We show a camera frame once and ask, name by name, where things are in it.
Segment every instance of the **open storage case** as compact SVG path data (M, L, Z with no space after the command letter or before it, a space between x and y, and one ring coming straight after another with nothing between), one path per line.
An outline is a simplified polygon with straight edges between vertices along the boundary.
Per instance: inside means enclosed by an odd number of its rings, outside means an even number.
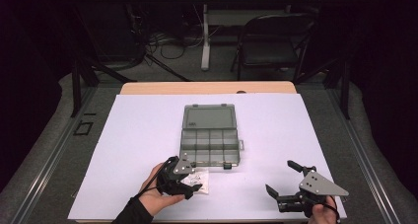
M234 105L185 106L180 154L192 166L231 169L240 162Z

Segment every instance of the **table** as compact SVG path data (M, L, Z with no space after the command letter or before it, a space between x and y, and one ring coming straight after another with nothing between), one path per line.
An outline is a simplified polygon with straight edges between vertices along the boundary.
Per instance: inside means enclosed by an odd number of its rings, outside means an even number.
M210 55L210 38L209 25L227 25L227 26L243 26L249 20L270 14L279 14L280 11L274 10L244 10L244 11L230 11L230 10L216 10L209 11L207 4L203 5L203 53L201 69L209 70L209 55Z
M303 213L279 213L264 187L269 184L282 195L299 190L303 177L287 167L287 160L315 164L332 180L305 105L290 82L125 84L108 116L69 219L90 222L114 218L151 168L178 152L183 106L194 103L236 105L239 138L245 144L242 160L230 171L209 168L208 195L197 194L168 207L155 221L306 220ZM260 112L251 112L253 106ZM337 202L345 218L343 205L339 199Z

